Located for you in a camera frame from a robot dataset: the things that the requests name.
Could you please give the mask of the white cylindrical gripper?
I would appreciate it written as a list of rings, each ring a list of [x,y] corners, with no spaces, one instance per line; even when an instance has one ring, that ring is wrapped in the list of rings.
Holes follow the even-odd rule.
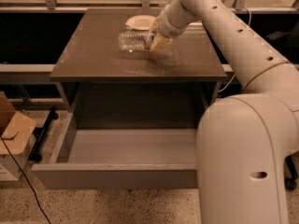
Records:
[[[171,44],[170,38],[177,38],[182,35],[189,25],[187,10],[182,5],[177,7],[167,5],[155,19],[149,28],[149,33],[156,35],[159,31],[161,35],[156,35],[149,48],[151,52],[165,49]]]

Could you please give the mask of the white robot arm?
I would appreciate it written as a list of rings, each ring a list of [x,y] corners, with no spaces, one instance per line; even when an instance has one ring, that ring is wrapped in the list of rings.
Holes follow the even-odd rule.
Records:
[[[175,38],[201,21],[244,90],[211,105],[196,137],[202,224],[289,224],[284,160],[299,146],[299,71],[221,0],[174,0],[158,18]]]

